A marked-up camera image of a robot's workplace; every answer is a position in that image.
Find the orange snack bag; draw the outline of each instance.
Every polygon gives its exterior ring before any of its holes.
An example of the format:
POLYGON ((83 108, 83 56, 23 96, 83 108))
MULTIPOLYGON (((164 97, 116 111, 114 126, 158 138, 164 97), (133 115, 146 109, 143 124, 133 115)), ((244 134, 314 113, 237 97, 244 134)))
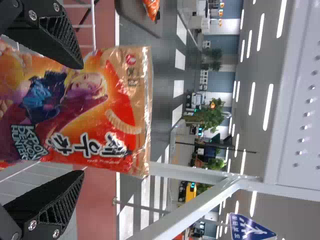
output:
POLYGON ((152 21, 156 20, 159 11, 160 0, 143 0, 144 7, 152 21))
POLYGON ((150 48, 97 50, 84 58, 83 70, 27 56, 10 47, 0 55, 0 163, 149 173, 150 48))

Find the sign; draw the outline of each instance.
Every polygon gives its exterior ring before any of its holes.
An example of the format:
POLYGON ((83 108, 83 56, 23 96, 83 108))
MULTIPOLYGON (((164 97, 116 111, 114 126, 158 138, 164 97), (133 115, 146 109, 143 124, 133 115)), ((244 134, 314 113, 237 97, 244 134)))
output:
POLYGON ((277 234, 250 218, 235 213, 230 213, 229 218, 233 240, 277 239, 277 234))

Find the white metal frame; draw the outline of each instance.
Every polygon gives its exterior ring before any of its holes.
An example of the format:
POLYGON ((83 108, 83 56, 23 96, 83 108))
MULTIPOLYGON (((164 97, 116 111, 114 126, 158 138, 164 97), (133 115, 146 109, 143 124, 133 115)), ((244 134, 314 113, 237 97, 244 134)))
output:
POLYGON ((239 189, 320 202, 320 191, 263 183, 261 178, 174 164, 150 163, 150 174, 214 185, 196 198, 135 233, 129 240, 173 239, 239 189))
POLYGON ((74 28, 92 28, 92 45, 79 45, 82 49, 91 49, 92 51, 96 51, 97 45, 96 45, 96 20, 95 20, 95 1, 90 0, 90 4, 64 4, 63 7, 65 9, 91 9, 91 24, 73 24, 72 26, 74 28))

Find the orange object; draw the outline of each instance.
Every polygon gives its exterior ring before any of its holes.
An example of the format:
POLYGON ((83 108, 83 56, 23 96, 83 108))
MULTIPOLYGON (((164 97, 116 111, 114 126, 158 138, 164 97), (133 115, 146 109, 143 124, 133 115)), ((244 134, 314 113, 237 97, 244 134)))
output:
POLYGON ((149 172, 148 47, 101 49, 84 69, 26 57, 0 42, 0 169, 24 161, 149 172))
POLYGON ((143 0, 146 12, 152 21, 156 20, 157 13, 159 11, 160 0, 143 0))

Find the potted plant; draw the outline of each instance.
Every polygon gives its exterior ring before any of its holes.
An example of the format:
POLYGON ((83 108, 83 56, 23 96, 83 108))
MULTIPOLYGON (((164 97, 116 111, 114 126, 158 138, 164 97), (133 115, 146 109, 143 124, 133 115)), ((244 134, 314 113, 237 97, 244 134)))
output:
POLYGON ((225 119, 223 115, 223 107, 225 102, 221 98, 212 98, 208 107, 196 111, 193 116, 183 116, 186 123, 193 122, 203 126, 204 130, 209 130, 214 133, 217 127, 225 119))

